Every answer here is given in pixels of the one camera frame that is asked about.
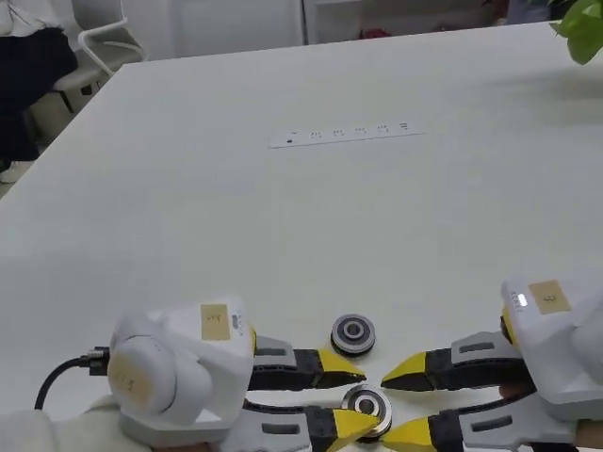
ball bearing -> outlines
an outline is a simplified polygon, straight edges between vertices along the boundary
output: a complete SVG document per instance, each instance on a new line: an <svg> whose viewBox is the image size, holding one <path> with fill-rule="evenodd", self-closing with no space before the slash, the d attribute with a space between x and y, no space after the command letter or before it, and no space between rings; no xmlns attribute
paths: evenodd
<svg viewBox="0 0 603 452"><path fill-rule="evenodd" d="M385 394L368 384L354 386L343 396L341 408L378 417L380 422L358 441L372 443L392 427L392 404Z"/></svg>
<svg viewBox="0 0 603 452"><path fill-rule="evenodd" d="M369 353L375 345L375 339L375 327L363 315L342 315L335 321L331 330L331 344L334 350L349 358Z"/></svg>

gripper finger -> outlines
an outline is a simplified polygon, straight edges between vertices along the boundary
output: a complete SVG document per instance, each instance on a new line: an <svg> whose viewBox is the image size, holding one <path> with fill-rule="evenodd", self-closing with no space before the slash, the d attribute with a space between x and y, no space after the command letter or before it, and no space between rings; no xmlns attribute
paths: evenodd
<svg viewBox="0 0 603 452"><path fill-rule="evenodd" d="M530 381L521 355L502 332L479 332L450 348L413 355L383 377L382 387L456 391Z"/></svg>
<svg viewBox="0 0 603 452"><path fill-rule="evenodd" d="M316 406L271 407L247 402L219 452L335 452L364 436L379 419Z"/></svg>
<svg viewBox="0 0 603 452"><path fill-rule="evenodd" d="M327 349L295 349L288 342L256 336L250 391L326 389L367 379Z"/></svg>
<svg viewBox="0 0 603 452"><path fill-rule="evenodd" d="M550 417L532 393L416 419L389 430L381 441L402 452L463 452L464 445L516 450L522 444L571 444L576 427Z"/></svg>

plant leaf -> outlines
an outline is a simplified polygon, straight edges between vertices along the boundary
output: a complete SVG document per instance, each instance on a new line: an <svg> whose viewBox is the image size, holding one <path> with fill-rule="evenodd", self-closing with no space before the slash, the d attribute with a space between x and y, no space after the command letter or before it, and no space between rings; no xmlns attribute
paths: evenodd
<svg viewBox="0 0 603 452"><path fill-rule="evenodd" d="M563 20L559 23L559 27L556 30L557 33L569 38L569 36L578 26L578 23L585 16L584 11L594 5L600 6L600 2L601 0L578 0L565 13Z"/></svg>
<svg viewBox="0 0 603 452"><path fill-rule="evenodd" d="M565 36L563 33L565 32L562 28L562 26L559 24L559 22L551 22L550 27L555 30L555 33L557 33L560 36L563 36L564 38L567 38L567 36Z"/></svg>
<svg viewBox="0 0 603 452"><path fill-rule="evenodd" d="M578 64L586 64L603 48L603 21L582 14L567 39L569 54Z"/></svg>

electrical outlet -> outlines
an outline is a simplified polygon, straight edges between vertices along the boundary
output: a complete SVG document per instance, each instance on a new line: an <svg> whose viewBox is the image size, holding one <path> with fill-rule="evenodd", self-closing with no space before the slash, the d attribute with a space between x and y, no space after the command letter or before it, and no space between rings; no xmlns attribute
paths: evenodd
<svg viewBox="0 0 603 452"><path fill-rule="evenodd" d="M411 126L408 122L382 122L373 126L360 125L316 131L289 132L271 139L269 146L273 149L278 149L373 138L408 137L422 134L425 134L425 132Z"/></svg>

chair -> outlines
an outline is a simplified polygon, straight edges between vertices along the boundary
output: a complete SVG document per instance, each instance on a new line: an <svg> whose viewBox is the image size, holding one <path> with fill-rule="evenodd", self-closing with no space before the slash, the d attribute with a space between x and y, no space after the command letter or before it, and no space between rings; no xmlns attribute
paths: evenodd
<svg viewBox="0 0 603 452"><path fill-rule="evenodd" d="M91 85L104 75L110 77L126 63L147 59L127 30L122 0L72 0L72 4L75 22L83 30L77 36L80 48L75 49L78 68L54 86L70 113L73 108L65 91L91 92Z"/></svg>

